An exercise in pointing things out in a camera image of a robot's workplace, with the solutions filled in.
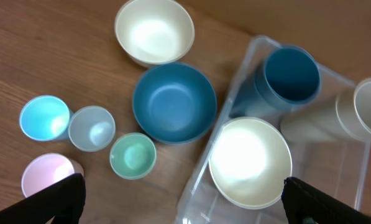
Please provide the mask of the dark blue bowl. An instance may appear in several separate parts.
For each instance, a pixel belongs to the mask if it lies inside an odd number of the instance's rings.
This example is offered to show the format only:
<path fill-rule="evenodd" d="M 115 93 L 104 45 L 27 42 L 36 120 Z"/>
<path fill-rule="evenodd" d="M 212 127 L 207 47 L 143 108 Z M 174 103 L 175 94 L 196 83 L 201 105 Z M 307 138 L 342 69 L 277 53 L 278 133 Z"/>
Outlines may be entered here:
<path fill-rule="evenodd" d="M 139 79 L 132 97 L 139 126 L 166 144 L 199 139 L 214 123 L 216 93 L 206 76 L 180 62 L 157 65 Z"/>

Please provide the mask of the dark blue tall cup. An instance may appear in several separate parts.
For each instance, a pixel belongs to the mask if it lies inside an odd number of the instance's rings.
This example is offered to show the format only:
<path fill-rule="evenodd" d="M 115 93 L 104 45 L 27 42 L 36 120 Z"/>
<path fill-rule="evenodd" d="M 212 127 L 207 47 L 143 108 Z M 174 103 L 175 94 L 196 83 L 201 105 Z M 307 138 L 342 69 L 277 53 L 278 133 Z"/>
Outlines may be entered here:
<path fill-rule="evenodd" d="M 269 114 L 286 111 L 286 108 L 281 108 L 278 105 L 269 102 L 267 97 L 263 95 L 262 90 L 258 90 L 256 81 L 259 71 L 260 67 L 258 67 L 242 82 L 234 100 L 231 112 L 229 113 L 230 117 L 263 117 Z"/>
<path fill-rule="evenodd" d="M 322 83 L 315 59 L 294 45 L 270 53 L 257 67 L 254 82 L 261 97 L 277 110 L 313 101 Z"/>

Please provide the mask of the grey small cup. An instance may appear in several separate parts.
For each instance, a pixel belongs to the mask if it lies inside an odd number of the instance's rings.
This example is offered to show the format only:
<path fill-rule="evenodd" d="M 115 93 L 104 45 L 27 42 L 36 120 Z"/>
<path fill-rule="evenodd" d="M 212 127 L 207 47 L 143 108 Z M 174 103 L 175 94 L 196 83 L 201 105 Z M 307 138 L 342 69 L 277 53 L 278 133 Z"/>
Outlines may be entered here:
<path fill-rule="evenodd" d="M 84 152 L 106 148 L 115 133 L 116 123 L 112 114 L 100 106 L 87 106 L 78 110 L 68 125 L 71 143 Z"/>

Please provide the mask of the light blue small cup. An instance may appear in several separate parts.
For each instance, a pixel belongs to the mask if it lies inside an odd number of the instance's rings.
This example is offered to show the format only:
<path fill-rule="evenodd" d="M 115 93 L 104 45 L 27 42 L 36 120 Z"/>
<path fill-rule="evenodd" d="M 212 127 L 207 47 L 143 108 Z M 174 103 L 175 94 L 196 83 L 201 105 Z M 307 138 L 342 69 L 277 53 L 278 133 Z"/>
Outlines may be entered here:
<path fill-rule="evenodd" d="M 73 112 L 60 98 L 37 96 L 28 101 L 19 115 L 22 132 L 34 141 L 69 139 L 68 126 Z"/>

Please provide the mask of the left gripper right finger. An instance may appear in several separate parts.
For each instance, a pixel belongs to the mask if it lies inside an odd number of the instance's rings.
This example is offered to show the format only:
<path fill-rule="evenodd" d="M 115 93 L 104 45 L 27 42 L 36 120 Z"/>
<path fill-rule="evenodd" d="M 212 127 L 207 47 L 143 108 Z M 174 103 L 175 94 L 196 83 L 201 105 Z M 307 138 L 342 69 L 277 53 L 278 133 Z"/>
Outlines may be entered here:
<path fill-rule="evenodd" d="M 289 224 L 371 224 L 371 217 L 296 177 L 284 180 L 282 203 Z"/>

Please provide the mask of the cream bowl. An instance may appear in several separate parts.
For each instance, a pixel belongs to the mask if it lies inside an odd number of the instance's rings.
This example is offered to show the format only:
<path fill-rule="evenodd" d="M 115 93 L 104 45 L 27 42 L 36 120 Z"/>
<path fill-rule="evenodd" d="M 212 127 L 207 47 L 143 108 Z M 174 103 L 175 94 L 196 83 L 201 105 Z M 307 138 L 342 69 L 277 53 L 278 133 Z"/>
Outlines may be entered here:
<path fill-rule="evenodd" d="M 259 210 L 279 201 L 293 163 L 277 128 L 259 118 L 240 117 L 220 130 L 209 170 L 224 198 L 238 207 Z"/>
<path fill-rule="evenodd" d="M 114 32 L 126 54 L 146 68 L 178 61 L 195 39 L 191 16 L 172 0 L 127 1 L 116 14 Z"/>

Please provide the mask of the pink small cup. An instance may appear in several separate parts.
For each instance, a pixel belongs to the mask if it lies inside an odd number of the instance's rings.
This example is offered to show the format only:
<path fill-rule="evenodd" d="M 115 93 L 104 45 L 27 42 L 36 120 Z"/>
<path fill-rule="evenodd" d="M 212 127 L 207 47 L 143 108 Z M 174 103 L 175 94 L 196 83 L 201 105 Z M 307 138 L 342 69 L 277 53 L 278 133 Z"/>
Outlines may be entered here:
<path fill-rule="evenodd" d="M 22 193 L 25 198 L 30 197 L 75 173 L 84 175 L 84 169 L 78 162 L 57 153 L 41 155 L 23 172 Z"/>

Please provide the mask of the cream tall cup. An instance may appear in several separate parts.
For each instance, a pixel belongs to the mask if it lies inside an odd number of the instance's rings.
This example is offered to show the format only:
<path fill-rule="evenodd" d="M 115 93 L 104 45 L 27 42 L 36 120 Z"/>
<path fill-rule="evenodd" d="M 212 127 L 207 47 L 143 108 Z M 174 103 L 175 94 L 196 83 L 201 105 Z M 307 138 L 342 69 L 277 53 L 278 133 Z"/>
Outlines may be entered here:
<path fill-rule="evenodd" d="M 280 131 L 288 142 L 362 141 L 340 116 L 341 94 L 283 117 Z"/>
<path fill-rule="evenodd" d="M 346 133 L 355 140 L 371 139 L 371 78 L 344 90 L 336 100 L 337 116 Z"/>

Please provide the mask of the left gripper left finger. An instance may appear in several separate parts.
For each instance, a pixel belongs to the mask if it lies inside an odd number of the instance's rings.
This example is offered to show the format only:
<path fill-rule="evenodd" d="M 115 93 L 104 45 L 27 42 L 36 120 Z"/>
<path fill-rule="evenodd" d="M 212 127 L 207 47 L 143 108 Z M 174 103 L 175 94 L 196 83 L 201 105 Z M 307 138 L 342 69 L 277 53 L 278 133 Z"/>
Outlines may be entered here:
<path fill-rule="evenodd" d="M 73 174 L 1 210 L 0 223 L 78 223 L 85 200 L 85 180 Z"/>

